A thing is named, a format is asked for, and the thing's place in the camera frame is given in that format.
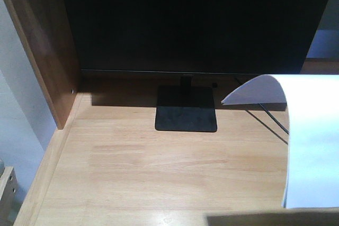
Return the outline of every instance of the wooden side panel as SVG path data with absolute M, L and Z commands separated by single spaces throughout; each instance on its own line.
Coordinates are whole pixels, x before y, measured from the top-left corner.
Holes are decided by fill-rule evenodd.
M 80 80 L 63 0 L 4 0 L 57 127 L 65 126 Z

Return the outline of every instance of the wooden edge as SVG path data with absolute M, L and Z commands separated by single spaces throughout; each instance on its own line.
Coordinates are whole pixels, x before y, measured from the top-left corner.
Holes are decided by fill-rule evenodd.
M 62 123 L 61 119 L 59 118 L 58 114 L 56 114 L 56 109 L 54 107 L 54 104 L 51 103 L 52 102 L 52 98 L 50 97 L 50 94 L 48 92 L 46 83 L 43 81 L 41 72 L 40 72 L 40 70 L 38 68 L 38 65 L 37 65 L 36 61 L 35 61 L 34 54 L 33 54 L 32 50 L 31 50 L 31 48 L 29 46 L 28 39 L 27 39 L 27 37 L 26 37 L 26 35 L 24 33 L 24 30 L 22 28 L 20 19 L 19 19 L 18 15 L 17 15 L 17 12 L 16 12 L 15 8 L 14 8 L 13 2 L 12 2 L 12 0 L 4 0 L 4 2 L 5 2 L 5 5 L 6 5 L 7 9 L 8 9 L 8 12 L 9 12 L 9 14 L 11 16 L 12 22 L 13 22 L 14 27 L 15 27 L 15 29 L 17 31 L 17 34 L 18 34 L 18 36 L 20 38 L 20 41 L 21 41 L 21 43 L 23 45 L 23 48 L 24 48 L 24 50 L 25 50 L 25 52 L 26 52 L 26 54 L 28 56 L 30 64 L 32 65 L 32 68 L 34 70 L 35 76 L 37 77 L 37 80 L 39 81 L 39 85 L 41 87 L 41 90 L 42 90 L 45 98 L 46 98 L 46 101 L 47 101 L 48 106 L 49 106 L 49 108 L 51 110 L 51 114 L 52 114 L 52 116 L 53 116 L 53 118 L 54 118 L 54 120 L 56 122 L 56 125 L 62 127 L 63 123 Z
M 43 156 L 43 159 L 40 163 L 38 171 L 35 175 L 31 188 L 29 189 L 27 196 L 14 222 L 15 226 L 35 225 L 43 199 L 46 195 L 54 171 L 57 167 L 61 152 L 68 138 L 69 131 L 72 127 L 81 100 L 82 94 L 79 93 L 76 95 L 74 105 L 72 107 L 72 110 L 70 112 L 69 118 L 65 124 L 64 129 L 55 130 L 51 138 L 51 141 L 47 147 L 47 150 Z
M 339 74 L 339 59 L 307 58 L 300 74 Z

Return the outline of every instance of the monitor stand neck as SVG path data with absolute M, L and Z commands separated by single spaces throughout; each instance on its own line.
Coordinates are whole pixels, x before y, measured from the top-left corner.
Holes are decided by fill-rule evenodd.
M 180 78 L 180 92 L 182 95 L 189 95 L 192 88 L 192 75 L 183 75 Z

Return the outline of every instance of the wooden desk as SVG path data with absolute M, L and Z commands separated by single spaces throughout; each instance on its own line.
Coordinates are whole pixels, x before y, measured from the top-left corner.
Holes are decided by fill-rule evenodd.
M 288 136 L 259 108 L 220 106 L 233 80 L 215 89 L 216 133 L 156 131 L 163 83 L 86 82 L 15 225 L 199 226 L 214 215 L 284 212 Z M 288 127 L 287 111 L 272 113 Z

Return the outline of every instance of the white wall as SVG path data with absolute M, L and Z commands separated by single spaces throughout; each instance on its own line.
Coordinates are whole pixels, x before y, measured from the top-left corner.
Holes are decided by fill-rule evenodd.
M 308 58 L 339 59 L 339 0 L 329 0 Z
M 0 0 L 0 158 L 14 166 L 22 201 L 56 128 L 3 0 Z

